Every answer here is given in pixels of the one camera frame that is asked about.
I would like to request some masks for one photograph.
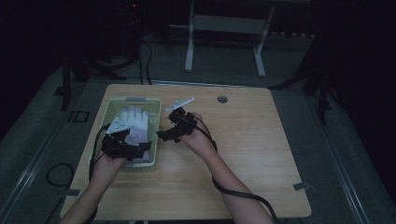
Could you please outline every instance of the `table surface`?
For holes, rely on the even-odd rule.
[[[222,104],[218,97],[228,102]],[[88,185],[88,160],[102,126],[106,105],[115,97],[155,97],[163,102],[160,130],[172,123],[166,107],[194,96],[183,108],[203,115],[220,156],[279,217],[308,217],[311,208],[303,189],[276,106],[267,89],[207,86],[108,86],[70,189]],[[211,181],[205,163],[183,143],[159,139],[155,171],[120,172],[99,204],[98,220],[168,220],[231,218]],[[76,201],[68,196],[61,216]]]

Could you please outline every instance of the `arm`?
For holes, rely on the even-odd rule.
[[[100,152],[93,167],[92,179],[72,207],[62,217],[61,223],[84,223],[95,211],[108,187],[126,162],[124,158],[109,158]]]
[[[198,114],[193,115],[198,118],[197,126],[207,132],[205,125],[200,121],[202,117]],[[195,129],[191,135],[181,136],[180,140],[203,159],[213,178],[223,188],[251,193],[250,189],[238,179],[208,138],[200,131]],[[220,194],[235,223],[273,223],[260,202],[222,192]]]

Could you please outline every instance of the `cable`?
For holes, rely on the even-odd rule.
[[[105,125],[105,126],[103,126],[100,130],[99,130],[99,132],[96,134],[96,137],[95,137],[95,145],[93,146],[93,151],[92,151],[92,155],[91,155],[91,158],[90,158],[90,171],[89,171],[89,180],[91,181],[91,178],[92,178],[92,173],[93,173],[93,166],[99,161],[99,159],[101,159],[102,157],[103,157],[103,155],[105,155],[105,153],[101,156],[101,157],[99,157],[97,160],[95,159],[95,157],[96,157],[96,150],[97,150],[97,143],[98,143],[98,141],[99,141],[99,138],[100,138],[100,134],[102,133],[102,131],[104,131],[104,130],[107,130],[107,128],[108,127],[110,127],[110,124],[107,124],[107,125]]]
[[[182,31],[179,31],[173,35],[169,35],[169,39],[177,37],[179,35],[183,35],[183,34],[187,33],[188,31],[189,31],[189,28],[183,29]],[[142,39],[144,41],[146,41],[147,43],[163,43],[166,41],[162,37],[155,38],[155,35],[157,35],[157,33],[151,33],[149,35],[144,36]]]
[[[149,56],[148,56],[148,62],[146,65],[143,65],[142,63],[142,58],[140,56],[140,53],[138,54],[137,60],[139,61],[139,66],[140,66],[140,72],[139,72],[139,77],[140,77],[140,83],[143,85],[143,71],[146,73],[146,78],[148,80],[148,84],[152,85],[151,78],[149,76],[149,63],[151,61],[151,56],[152,56],[152,48],[147,44],[146,42],[142,41],[141,42],[143,45],[147,46],[149,49]]]
[[[69,181],[68,181],[67,183],[58,184],[58,183],[53,182],[53,181],[50,179],[50,174],[51,174],[51,172],[52,172],[55,168],[60,167],[60,166],[66,166],[66,167],[70,170],[70,178],[69,178]],[[66,189],[69,189],[69,188],[70,188],[70,185],[72,184],[74,174],[75,174],[75,171],[74,171],[73,167],[72,167],[70,164],[68,164],[68,163],[66,163],[66,162],[60,162],[60,163],[55,164],[54,166],[52,166],[52,167],[47,171],[47,173],[46,173],[46,180],[47,180],[47,182],[48,182],[50,185],[52,185],[52,186],[55,186],[55,187],[66,187]],[[49,213],[49,216],[47,217],[47,220],[46,220],[46,222],[45,222],[46,224],[50,222],[50,219],[53,217],[53,215],[55,214],[55,211],[58,209],[59,205],[61,205],[61,203],[62,203],[63,200],[64,200],[64,197],[61,198],[61,199],[59,199],[59,201],[56,203],[55,207],[52,209],[52,211]]]
[[[188,120],[186,120],[186,119],[183,119],[183,118],[180,118],[180,117],[178,117],[178,118],[179,118],[179,119],[182,119],[182,120],[185,121],[185,122],[188,122],[190,125],[192,125],[194,128],[196,128],[198,131],[200,131],[201,133],[203,133],[203,134],[209,139],[209,141],[213,144],[213,147],[215,148],[215,150],[218,151],[218,147],[217,147],[217,145],[216,145],[216,142],[213,141],[212,136],[210,135],[209,130],[207,129],[206,125],[204,124],[204,122],[203,122],[201,119],[198,119],[198,120],[201,121],[201,122],[204,124],[205,128],[207,129],[207,132],[205,132],[204,130],[202,130],[201,128],[199,128],[196,124],[191,123],[190,121],[188,121]],[[278,218],[277,218],[277,216],[276,216],[276,213],[275,213],[275,211],[274,211],[274,208],[273,208],[272,205],[269,204],[268,201],[266,201],[263,197],[261,197],[261,196],[259,196],[259,195],[255,195],[255,194],[250,194],[250,193],[245,193],[245,192],[239,192],[239,191],[235,191],[235,190],[225,189],[225,188],[223,188],[223,187],[215,180],[215,178],[213,178],[213,176],[212,176],[212,182],[213,182],[213,185],[216,187],[216,189],[218,189],[219,191],[221,191],[221,192],[223,192],[223,193],[230,194],[230,195],[233,195],[233,196],[236,196],[236,197],[247,198],[247,199],[253,199],[253,200],[256,200],[256,201],[259,201],[259,202],[265,204],[265,206],[267,206],[268,210],[270,211],[271,216],[272,216],[273,219],[274,219],[274,222],[277,223],[277,224],[280,223],[279,220],[278,220]]]

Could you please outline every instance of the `plastic basket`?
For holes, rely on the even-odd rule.
[[[122,171],[132,172],[146,172],[155,170],[155,160],[157,156],[157,143],[158,135],[156,132],[160,127],[160,116],[161,116],[161,100],[158,98],[112,98],[109,100],[106,112],[103,116],[101,127],[111,123],[115,117],[120,117],[122,109],[128,108],[130,105],[141,107],[142,110],[148,111],[148,140],[151,142],[151,148],[149,150],[148,161],[127,161]],[[97,141],[97,152],[100,151],[103,138],[106,132],[102,132]]]

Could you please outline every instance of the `gray floor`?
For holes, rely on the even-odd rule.
[[[252,49],[246,45],[238,47],[198,39],[192,72],[185,73],[187,47],[184,35],[175,36],[170,43],[159,42],[156,35],[146,40],[153,50],[149,74],[156,85],[179,82],[263,88],[292,77],[312,41],[301,36],[286,38],[270,35],[262,54],[267,77],[260,78],[257,77]],[[149,48],[142,46],[141,53],[143,61],[147,62]],[[126,70],[121,69],[119,74],[128,78],[126,81],[117,81],[118,83],[140,82],[136,65]],[[5,223],[46,222],[50,212],[65,193],[65,187],[53,187],[46,181],[46,173],[59,162],[70,163],[76,168],[101,98],[110,83],[115,81],[95,75],[92,75],[88,83],[73,81],[72,102],[64,112],[60,111],[62,98],[53,96],[56,87],[62,85],[61,70],[44,83],[1,142],[2,218],[5,211],[9,212]],[[282,221],[396,223],[396,208],[376,175],[345,111],[329,97],[332,110],[326,112],[328,124],[322,126],[315,115],[318,97],[305,97],[302,94],[303,85],[302,81],[283,91],[272,91],[301,178],[310,185],[306,193],[312,207],[310,217],[301,220],[291,217]],[[88,121],[69,121],[72,111],[89,112]],[[30,163],[40,152],[43,160],[36,164]],[[36,173],[24,173],[28,167],[35,169]],[[17,185],[18,180],[26,176],[30,176],[27,180],[30,185]],[[67,182],[69,176],[68,170],[62,167],[51,173],[51,179],[57,183]],[[21,189],[20,194],[13,193],[16,187]],[[350,188],[356,195],[349,194]],[[354,212],[355,202],[350,201],[351,198],[359,199],[362,214]],[[13,209],[5,210],[5,204],[11,205]],[[59,221],[61,206],[49,223]]]

